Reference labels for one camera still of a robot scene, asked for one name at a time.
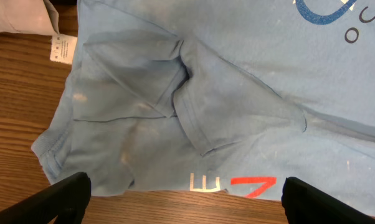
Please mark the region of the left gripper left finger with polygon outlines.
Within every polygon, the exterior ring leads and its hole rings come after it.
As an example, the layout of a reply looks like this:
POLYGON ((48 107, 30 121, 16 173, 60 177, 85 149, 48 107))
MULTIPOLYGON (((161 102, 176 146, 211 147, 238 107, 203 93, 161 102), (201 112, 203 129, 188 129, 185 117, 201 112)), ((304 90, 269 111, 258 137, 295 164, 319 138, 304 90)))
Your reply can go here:
POLYGON ((0 212, 3 223, 79 224, 91 198, 91 181, 77 172, 0 212))

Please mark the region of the light blue printed t-shirt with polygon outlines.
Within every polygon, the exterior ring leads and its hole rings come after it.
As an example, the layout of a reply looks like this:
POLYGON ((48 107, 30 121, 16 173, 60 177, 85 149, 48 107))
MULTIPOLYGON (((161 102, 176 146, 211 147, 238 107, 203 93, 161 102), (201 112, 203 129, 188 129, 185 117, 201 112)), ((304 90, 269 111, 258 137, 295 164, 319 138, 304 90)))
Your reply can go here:
POLYGON ((278 200, 295 176, 375 216, 375 0, 77 7, 72 71, 32 145, 51 183, 278 200))

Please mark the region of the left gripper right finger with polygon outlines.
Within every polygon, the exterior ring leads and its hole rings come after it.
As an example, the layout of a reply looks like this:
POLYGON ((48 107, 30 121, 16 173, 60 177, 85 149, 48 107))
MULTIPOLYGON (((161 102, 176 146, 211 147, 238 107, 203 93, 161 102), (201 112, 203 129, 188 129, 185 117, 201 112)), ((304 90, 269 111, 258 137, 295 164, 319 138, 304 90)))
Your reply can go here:
POLYGON ((285 180, 282 207, 289 224, 375 224, 375 218, 296 177, 285 180))

